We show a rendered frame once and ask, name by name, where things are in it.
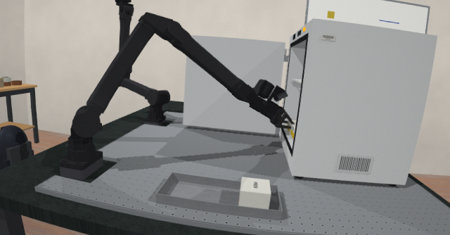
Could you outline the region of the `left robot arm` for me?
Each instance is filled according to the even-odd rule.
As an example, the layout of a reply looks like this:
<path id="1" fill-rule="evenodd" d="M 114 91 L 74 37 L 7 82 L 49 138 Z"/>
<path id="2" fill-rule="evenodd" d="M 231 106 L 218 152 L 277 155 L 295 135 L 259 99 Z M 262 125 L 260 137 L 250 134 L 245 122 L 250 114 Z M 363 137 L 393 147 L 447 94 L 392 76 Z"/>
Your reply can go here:
<path id="1" fill-rule="evenodd" d="M 119 50 L 122 48 L 123 44 L 129 37 L 131 17 L 134 12 L 134 5 L 128 4 L 131 0 L 115 0 L 116 5 L 119 6 L 120 15 L 120 44 Z M 150 110 L 148 111 L 148 117 L 145 118 L 145 122 L 155 122 L 160 123 L 166 119 L 166 115 L 162 111 L 162 106 L 170 101 L 170 94 L 167 90 L 156 91 L 156 89 L 151 89 L 145 85 L 139 84 L 130 79 L 130 73 L 132 72 L 132 67 L 127 73 L 126 77 L 123 79 L 120 87 L 127 88 L 139 95 L 145 97 L 150 104 Z"/>

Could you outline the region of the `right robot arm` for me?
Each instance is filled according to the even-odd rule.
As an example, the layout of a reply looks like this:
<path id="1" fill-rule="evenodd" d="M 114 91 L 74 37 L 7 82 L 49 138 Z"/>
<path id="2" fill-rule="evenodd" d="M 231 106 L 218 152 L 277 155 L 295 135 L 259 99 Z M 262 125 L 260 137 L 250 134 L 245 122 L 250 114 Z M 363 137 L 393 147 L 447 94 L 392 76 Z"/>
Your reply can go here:
<path id="1" fill-rule="evenodd" d="M 85 170 L 103 157 L 102 151 L 96 151 L 92 139 L 92 136 L 102 129 L 99 117 L 105 112 L 123 79 L 155 33 L 163 40 L 168 40 L 172 46 L 226 87 L 233 96 L 249 103 L 249 107 L 257 112 L 262 110 L 266 103 L 264 99 L 267 99 L 264 109 L 275 115 L 279 106 L 271 101 L 272 98 L 277 102 L 288 96 L 286 90 L 277 85 L 275 87 L 267 80 L 259 80 L 253 88 L 244 83 L 197 43 L 177 21 L 149 12 L 142 15 L 138 21 L 90 95 L 86 102 L 87 106 L 77 110 L 70 129 L 71 135 L 68 138 L 67 157 L 59 160 L 60 167 Z"/>

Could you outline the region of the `white cardboard cryo box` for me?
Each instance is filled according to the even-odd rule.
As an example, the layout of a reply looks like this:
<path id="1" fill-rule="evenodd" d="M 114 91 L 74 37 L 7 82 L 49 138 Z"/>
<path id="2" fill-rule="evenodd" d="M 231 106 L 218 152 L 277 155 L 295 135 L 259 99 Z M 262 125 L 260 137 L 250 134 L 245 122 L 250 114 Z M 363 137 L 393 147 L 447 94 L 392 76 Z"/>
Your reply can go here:
<path id="1" fill-rule="evenodd" d="M 268 179 L 242 177 L 239 206 L 269 209 L 271 188 Z"/>

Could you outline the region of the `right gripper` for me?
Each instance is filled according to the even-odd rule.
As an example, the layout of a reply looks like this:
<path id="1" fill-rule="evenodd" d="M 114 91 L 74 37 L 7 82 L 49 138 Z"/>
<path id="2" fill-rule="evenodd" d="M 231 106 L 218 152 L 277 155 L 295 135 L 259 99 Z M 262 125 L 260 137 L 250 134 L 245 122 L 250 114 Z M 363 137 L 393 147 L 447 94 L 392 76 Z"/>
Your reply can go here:
<path id="1" fill-rule="evenodd" d="M 279 106 L 279 109 L 277 110 L 276 114 L 272 114 L 269 111 L 265 110 L 265 106 L 267 104 L 264 104 L 262 110 L 260 111 L 260 113 L 266 117 L 268 117 L 270 119 L 270 122 L 275 125 L 275 127 L 277 128 L 287 128 L 287 129 L 291 129 L 291 126 L 287 126 L 287 125 L 282 125 L 282 123 L 288 123 L 288 121 L 285 121 L 284 119 L 288 119 L 290 121 L 291 124 L 295 124 L 292 119 L 290 118 L 290 116 L 286 113 L 286 111 Z M 284 113 L 284 114 L 283 114 Z M 283 114 L 283 116 L 282 116 Z"/>

